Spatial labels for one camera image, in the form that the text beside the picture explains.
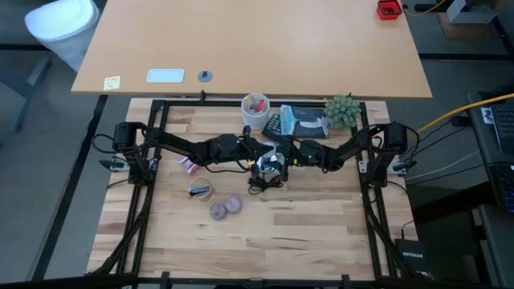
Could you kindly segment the white frosted light bulb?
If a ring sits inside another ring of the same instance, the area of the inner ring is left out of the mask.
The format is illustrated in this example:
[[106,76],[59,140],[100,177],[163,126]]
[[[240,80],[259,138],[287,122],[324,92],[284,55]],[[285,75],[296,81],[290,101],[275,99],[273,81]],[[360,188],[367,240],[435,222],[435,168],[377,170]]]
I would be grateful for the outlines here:
[[274,162],[276,160],[276,158],[278,158],[276,155],[264,155],[262,156],[261,158],[263,158],[265,160],[265,172],[263,173],[273,173],[275,172],[275,168],[274,168]]

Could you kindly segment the pink rectangular case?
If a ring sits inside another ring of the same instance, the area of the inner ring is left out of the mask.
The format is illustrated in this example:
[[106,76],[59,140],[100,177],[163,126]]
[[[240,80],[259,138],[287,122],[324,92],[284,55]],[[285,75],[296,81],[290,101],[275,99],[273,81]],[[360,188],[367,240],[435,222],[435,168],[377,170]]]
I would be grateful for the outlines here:
[[193,163],[188,157],[182,158],[178,164],[183,165],[188,174],[193,174],[200,168],[199,165]]

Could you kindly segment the potted green succulent plant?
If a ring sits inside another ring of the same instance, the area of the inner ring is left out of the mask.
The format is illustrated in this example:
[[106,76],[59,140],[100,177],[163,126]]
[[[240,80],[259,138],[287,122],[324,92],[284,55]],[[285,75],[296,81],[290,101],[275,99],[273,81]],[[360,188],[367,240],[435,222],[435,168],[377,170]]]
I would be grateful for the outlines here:
[[355,128],[361,108],[351,93],[336,95],[325,104],[324,114],[332,128]]

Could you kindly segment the white rectangular desk plate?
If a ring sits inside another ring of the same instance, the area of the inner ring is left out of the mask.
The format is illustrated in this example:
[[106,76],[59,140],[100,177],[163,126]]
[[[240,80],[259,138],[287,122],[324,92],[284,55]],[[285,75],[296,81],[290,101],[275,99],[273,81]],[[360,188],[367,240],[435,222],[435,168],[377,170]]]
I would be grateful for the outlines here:
[[182,83],[185,78],[184,69],[149,69],[147,83]]

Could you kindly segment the black backlit keyboard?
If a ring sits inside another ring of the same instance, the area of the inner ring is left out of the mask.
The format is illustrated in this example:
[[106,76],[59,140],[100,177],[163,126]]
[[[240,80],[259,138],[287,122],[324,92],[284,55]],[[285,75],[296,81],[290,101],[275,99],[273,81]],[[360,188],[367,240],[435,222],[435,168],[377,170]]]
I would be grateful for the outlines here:
[[499,207],[507,214],[514,214],[514,165],[494,165],[491,174]]

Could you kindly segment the white textured pen cup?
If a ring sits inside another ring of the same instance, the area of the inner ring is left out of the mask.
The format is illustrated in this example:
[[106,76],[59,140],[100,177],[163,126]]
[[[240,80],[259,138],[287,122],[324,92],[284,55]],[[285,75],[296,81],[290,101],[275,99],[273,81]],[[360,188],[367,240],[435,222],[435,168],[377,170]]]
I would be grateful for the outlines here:
[[250,93],[248,95],[254,96],[255,100],[259,103],[260,100],[265,100],[264,111],[261,113],[250,112],[249,111],[249,102],[243,98],[241,102],[241,110],[242,110],[242,118],[243,123],[245,125],[249,125],[252,130],[261,130],[265,127],[266,123],[269,120],[269,112],[270,112],[270,102],[269,99],[261,93]]

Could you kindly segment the black Netgear network switch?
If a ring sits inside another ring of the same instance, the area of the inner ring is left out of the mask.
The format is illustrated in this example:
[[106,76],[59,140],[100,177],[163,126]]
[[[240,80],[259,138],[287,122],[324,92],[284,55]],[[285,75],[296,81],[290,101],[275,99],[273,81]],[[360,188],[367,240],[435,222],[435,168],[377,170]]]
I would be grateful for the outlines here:
[[422,242],[397,238],[395,245],[405,264],[419,273],[426,272],[426,248]]

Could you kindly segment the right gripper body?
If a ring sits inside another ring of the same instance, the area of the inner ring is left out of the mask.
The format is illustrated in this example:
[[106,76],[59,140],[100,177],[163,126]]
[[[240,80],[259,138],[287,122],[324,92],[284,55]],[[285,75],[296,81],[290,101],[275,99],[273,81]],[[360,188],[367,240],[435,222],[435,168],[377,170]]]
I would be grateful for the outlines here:
[[297,147],[294,141],[295,139],[287,139],[280,144],[280,153],[284,157],[284,163],[280,171],[283,181],[288,180],[288,168],[290,166],[321,166],[321,144],[314,140],[300,140],[300,146]]

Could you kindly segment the grey cardboard box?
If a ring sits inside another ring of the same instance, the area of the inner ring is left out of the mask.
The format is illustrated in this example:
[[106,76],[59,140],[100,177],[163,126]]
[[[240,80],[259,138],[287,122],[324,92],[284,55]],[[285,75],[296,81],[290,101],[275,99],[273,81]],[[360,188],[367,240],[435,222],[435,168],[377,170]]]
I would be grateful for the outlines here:
[[446,13],[452,24],[488,24],[496,16],[496,0],[454,0]]

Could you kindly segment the red plastic box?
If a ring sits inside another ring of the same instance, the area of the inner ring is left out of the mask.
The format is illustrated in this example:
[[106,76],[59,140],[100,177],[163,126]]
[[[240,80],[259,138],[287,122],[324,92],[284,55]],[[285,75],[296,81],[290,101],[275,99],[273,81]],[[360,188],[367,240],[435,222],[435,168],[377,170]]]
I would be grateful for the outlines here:
[[403,12],[398,0],[379,0],[377,2],[377,15],[380,20],[395,20]]

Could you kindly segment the grey metal table leg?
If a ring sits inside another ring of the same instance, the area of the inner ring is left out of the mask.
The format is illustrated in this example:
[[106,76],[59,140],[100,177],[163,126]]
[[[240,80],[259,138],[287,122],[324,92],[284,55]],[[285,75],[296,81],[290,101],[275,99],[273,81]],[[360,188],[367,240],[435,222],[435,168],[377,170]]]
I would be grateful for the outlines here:
[[43,82],[50,66],[51,59],[49,57],[40,59],[27,78],[23,78],[14,72],[8,72],[5,68],[0,68],[0,83],[4,83],[10,90],[23,98],[23,105],[18,115],[14,118],[12,128],[14,132],[20,132],[22,130],[34,94]]

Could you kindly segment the black laptop keyboard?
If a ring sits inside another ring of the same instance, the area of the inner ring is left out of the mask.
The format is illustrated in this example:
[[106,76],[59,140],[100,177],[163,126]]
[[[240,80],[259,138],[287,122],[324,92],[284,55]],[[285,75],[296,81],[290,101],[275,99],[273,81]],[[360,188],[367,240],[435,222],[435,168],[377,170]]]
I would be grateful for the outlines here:
[[493,104],[490,109],[500,151],[514,156],[514,106]]

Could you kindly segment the beige wooden desk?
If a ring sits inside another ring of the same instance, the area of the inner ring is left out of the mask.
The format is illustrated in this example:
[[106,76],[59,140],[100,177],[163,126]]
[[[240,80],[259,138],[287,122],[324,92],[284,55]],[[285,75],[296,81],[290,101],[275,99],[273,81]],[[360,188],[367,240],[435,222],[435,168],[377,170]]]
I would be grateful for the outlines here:
[[[362,99],[432,94],[404,17],[377,0],[108,0],[75,78],[75,93],[207,92]],[[147,83],[149,69],[182,83]],[[200,71],[211,71],[208,83]],[[105,91],[104,79],[120,76]]]

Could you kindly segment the pink patterned candle tin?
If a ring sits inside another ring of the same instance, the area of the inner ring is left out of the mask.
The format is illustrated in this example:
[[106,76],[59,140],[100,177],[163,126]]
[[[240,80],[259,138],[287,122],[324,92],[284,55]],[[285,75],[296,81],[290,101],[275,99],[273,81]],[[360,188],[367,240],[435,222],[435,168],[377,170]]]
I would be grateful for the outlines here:
[[239,197],[233,196],[226,200],[224,206],[229,213],[236,214],[242,209],[243,203]]

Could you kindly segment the Yellowstone paperback book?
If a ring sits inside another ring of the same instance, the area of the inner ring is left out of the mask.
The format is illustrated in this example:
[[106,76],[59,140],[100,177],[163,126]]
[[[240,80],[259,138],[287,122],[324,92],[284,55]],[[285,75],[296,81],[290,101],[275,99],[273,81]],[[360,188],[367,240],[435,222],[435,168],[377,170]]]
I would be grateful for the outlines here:
[[282,105],[279,109],[281,134],[303,138],[328,139],[328,118],[323,109]]

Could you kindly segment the black desk calculator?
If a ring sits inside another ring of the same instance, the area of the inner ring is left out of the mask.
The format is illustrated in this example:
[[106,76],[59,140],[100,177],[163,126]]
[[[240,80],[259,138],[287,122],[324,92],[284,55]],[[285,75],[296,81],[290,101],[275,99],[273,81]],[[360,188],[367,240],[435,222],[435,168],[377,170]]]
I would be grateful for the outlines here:
[[280,115],[277,113],[270,117],[261,134],[277,143],[292,142],[291,137],[281,133]]

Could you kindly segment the dark purple patterned candle tin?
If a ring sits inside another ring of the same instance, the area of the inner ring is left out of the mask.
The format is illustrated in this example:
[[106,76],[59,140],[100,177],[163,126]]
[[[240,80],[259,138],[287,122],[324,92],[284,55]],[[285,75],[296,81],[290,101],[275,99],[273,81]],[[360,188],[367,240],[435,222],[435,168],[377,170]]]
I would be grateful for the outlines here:
[[226,207],[221,203],[214,203],[210,207],[210,217],[215,221],[223,220],[228,214]]

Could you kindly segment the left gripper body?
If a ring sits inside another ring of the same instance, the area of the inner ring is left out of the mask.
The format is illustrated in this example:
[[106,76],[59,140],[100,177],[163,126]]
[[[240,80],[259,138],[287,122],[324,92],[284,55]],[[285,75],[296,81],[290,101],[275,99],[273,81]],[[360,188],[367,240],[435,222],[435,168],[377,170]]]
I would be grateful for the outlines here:
[[243,151],[247,155],[247,163],[251,172],[251,178],[259,178],[260,168],[257,165],[257,160],[259,159],[259,143],[254,137],[251,136],[250,126],[243,127],[243,134],[238,137],[238,141],[242,145]]

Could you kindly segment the white trash bin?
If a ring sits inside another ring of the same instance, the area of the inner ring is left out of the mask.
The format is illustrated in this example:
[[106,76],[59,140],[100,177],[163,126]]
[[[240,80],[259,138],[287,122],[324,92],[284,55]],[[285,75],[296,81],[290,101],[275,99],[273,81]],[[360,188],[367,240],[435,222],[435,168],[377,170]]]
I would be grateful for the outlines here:
[[93,0],[56,0],[24,18],[31,35],[75,72],[80,70],[99,20],[100,10]]

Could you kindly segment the brown cardboard sheet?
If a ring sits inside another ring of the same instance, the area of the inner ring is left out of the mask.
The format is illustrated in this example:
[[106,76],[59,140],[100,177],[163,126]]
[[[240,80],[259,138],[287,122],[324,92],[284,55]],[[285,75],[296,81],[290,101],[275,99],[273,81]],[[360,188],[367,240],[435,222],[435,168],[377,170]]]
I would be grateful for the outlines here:
[[438,13],[438,20],[447,39],[492,41],[498,38],[492,24],[452,24],[446,13]]

